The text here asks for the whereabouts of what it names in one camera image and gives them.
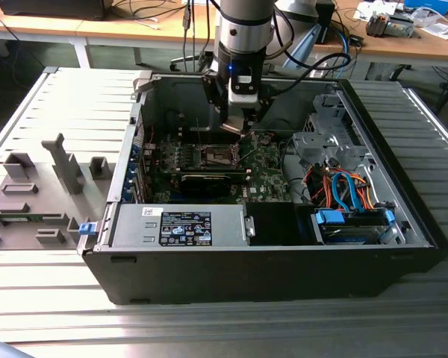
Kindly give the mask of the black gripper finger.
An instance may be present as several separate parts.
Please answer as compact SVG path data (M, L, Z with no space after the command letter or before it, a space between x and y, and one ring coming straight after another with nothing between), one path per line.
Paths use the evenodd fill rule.
M245 103L245 126L252 126L254 123L259 123L265 117L272 104L272 97L253 95Z
M216 72L206 72L202 76L202 86L204 88L207 102L214 106L223 125L228 118L228 90L221 88Z

